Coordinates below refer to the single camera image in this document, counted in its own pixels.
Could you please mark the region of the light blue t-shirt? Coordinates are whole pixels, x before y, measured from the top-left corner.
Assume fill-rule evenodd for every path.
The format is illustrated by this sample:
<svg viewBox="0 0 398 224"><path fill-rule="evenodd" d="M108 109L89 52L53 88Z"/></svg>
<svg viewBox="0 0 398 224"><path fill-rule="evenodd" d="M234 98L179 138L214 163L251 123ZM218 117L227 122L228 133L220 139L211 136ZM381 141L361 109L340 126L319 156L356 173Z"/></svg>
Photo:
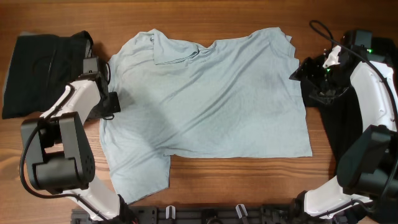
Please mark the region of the light blue t-shirt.
<svg viewBox="0 0 398 224"><path fill-rule="evenodd" d="M115 191L127 203L169 186L172 155L310 157L299 67L278 27L209 47L140 32L114 54L121 110L100 122Z"/></svg>

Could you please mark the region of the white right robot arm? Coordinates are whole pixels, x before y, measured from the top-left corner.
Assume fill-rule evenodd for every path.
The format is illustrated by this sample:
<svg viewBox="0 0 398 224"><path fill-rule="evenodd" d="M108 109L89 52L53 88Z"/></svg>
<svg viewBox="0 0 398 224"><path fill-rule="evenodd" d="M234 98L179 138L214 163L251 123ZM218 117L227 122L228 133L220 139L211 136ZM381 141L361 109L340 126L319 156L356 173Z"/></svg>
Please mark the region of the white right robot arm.
<svg viewBox="0 0 398 224"><path fill-rule="evenodd" d="M334 176L293 199L292 223L397 222L397 47L367 30L306 58L291 75L307 107L319 109Z"/></svg>

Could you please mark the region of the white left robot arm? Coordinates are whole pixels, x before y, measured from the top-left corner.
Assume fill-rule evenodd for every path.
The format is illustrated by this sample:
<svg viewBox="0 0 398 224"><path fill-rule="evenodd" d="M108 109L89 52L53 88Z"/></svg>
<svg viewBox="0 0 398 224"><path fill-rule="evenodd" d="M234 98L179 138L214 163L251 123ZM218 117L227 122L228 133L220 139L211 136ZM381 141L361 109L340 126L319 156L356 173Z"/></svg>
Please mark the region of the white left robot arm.
<svg viewBox="0 0 398 224"><path fill-rule="evenodd" d="M56 103L37 119L21 125L22 186L31 195L69 198L88 212L93 223L133 223L136 218L122 196L95 174L95 158L83 124L114 118L118 95L110 92L110 66L99 57L83 60L83 73L68 83Z"/></svg>

